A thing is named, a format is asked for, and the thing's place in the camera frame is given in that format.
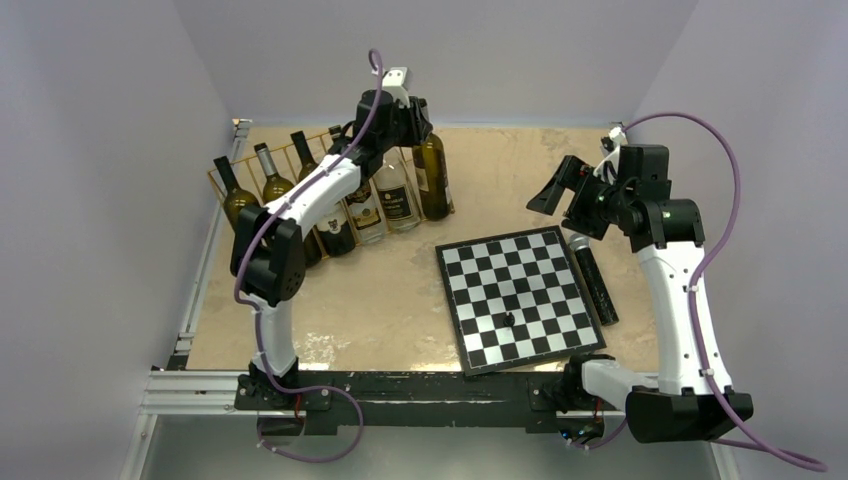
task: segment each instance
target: bottle neck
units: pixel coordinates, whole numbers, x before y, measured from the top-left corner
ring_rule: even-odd
[[[312,151],[309,150],[309,144],[306,142],[306,135],[303,132],[294,132],[291,134],[294,149],[297,150],[297,156],[300,157],[300,163],[305,167],[310,164],[315,164],[312,158]]]
[[[256,156],[259,157],[259,165],[262,167],[262,171],[265,173],[266,177],[279,175],[279,172],[277,172],[277,166],[274,165],[274,159],[271,158],[270,150],[267,148],[259,150],[256,152]]]
[[[233,173],[233,167],[230,165],[230,160],[227,157],[216,158],[215,168],[218,169],[218,174],[221,175],[221,181],[224,182],[224,188],[228,192],[239,189],[236,175]]]

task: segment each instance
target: table surface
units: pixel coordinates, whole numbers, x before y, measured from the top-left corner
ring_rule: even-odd
[[[252,154],[252,145],[259,142],[272,148],[291,143],[289,134],[295,130],[299,128],[255,127],[246,152]],[[323,129],[303,130],[314,135]],[[302,368],[460,370],[435,247],[558,224],[570,192],[552,217],[526,210],[527,201],[550,179],[564,155],[597,163],[599,139],[606,133],[536,128],[436,131],[445,144],[456,213],[390,234],[377,244],[359,246],[344,257],[324,259],[307,271],[293,305],[294,341]],[[275,159],[280,172],[291,177],[284,157]],[[252,185],[247,169],[241,169],[238,177],[243,186]],[[244,369],[253,355],[250,309],[232,297],[233,277],[228,270],[232,242],[232,230],[224,225],[208,275],[189,369]],[[602,242],[592,243],[592,250],[621,319],[603,328],[604,352],[635,371],[656,371],[651,297],[627,239],[611,228]],[[561,364],[516,370],[552,370]]]

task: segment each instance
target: green glass bottle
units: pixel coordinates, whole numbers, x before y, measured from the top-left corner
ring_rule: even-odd
[[[254,194],[239,186],[230,160],[226,156],[215,159],[215,168],[218,169],[221,181],[224,182],[224,214],[235,229],[241,209],[247,205],[259,205],[259,200]]]
[[[421,100],[421,108],[426,112],[427,104],[424,100]],[[415,166],[415,178],[418,180],[418,192],[421,195],[421,212],[428,220],[447,217],[453,209],[453,199],[448,187],[448,170],[442,139],[435,133],[430,133],[423,145],[412,148],[412,163]]]
[[[302,182],[318,168],[318,164],[312,158],[312,151],[309,150],[309,144],[306,142],[306,136],[303,132],[292,133],[291,139],[302,165],[300,173],[297,175],[297,181]],[[315,227],[327,255],[338,257],[356,248],[356,238],[353,236],[353,230],[350,228],[341,202],[330,207],[330,211],[318,220]]]
[[[254,145],[253,150],[256,152],[256,156],[259,157],[259,165],[262,166],[262,172],[265,173],[265,187],[262,188],[262,200],[265,203],[282,197],[294,188],[294,184],[277,171],[277,166],[274,165],[274,159],[271,157],[271,151],[267,145],[264,143]],[[309,232],[303,238],[303,252],[306,256],[306,268],[312,267],[321,261],[323,254],[321,253],[321,247],[318,246],[318,239],[315,238],[315,233]]]

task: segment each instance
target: bottle label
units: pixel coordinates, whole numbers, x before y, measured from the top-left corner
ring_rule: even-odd
[[[382,221],[370,184],[366,183],[362,188],[348,195],[345,202],[353,217],[353,226],[357,230],[365,230]]]
[[[406,185],[390,188],[388,190],[377,189],[380,195],[380,203],[389,220],[403,220],[412,217],[412,205],[409,202],[409,192]]]
[[[415,167],[415,178],[418,180],[418,190],[422,192],[430,191],[430,184],[427,183],[427,171],[422,167]]]
[[[345,217],[344,211],[341,208],[341,205],[336,204],[333,207],[333,210],[330,213],[321,217],[318,220],[318,223],[315,224],[315,227],[318,228],[319,232],[331,233],[333,235],[337,235],[341,233],[342,227],[347,224],[347,217]]]

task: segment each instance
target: wine bottle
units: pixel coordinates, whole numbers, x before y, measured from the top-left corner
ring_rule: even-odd
[[[427,111],[426,100],[421,99],[421,109]],[[421,212],[429,220],[441,220],[453,209],[453,199],[448,187],[445,166],[445,147],[442,139],[430,133],[423,145],[412,148],[412,162],[421,195]]]
[[[342,136],[342,127],[330,127],[330,137],[333,145]],[[345,205],[350,212],[354,234],[365,245],[379,242],[389,231],[388,225],[380,216],[377,200],[371,191],[371,182],[366,181],[359,189],[345,197]]]
[[[239,186],[230,160],[226,156],[218,157],[214,162],[215,168],[221,175],[221,181],[224,182],[224,214],[235,229],[241,209],[247,205],[259,205],[259,200],[254,194]]]
[[[274,165],[274,159],[271,157],[271,151],[264,143],[254,145],[253,150],[256,156],[259,157],[259,165],[265,173],[265,187],[262,189],[262,200],[268,203],[276,200],[289,190],[294,188],[294,184],[284,178],[277,171],[277,166]],[[312,267],[321,261],[323,254],[321,247],[318,246],[318,239],[315,238],[313,232],[309,232],[303,239],[303,252],[306,256],[306,268]]]
[[[393,230],[402,232],[421,223],[415,195],[409,187],[409,178],[397,149],[391,149],[383,156],[383,167],[374,174],[374,184],[386,220]]]
[[[309,150],[309,144],[306,142],[306,136],[303,132],[292,133],[291,139],[302,165],[297,180],[302,182],[318,168],[318,164],[312,158],[312,152]],[[315,227],[318,230],[321,243],[324,244],[324,250],[331,257],[344,255],[356,247],[356,238],[353,236],[353,230],[350,228],[341,202],[333,205],[330,211],[318,220]]]

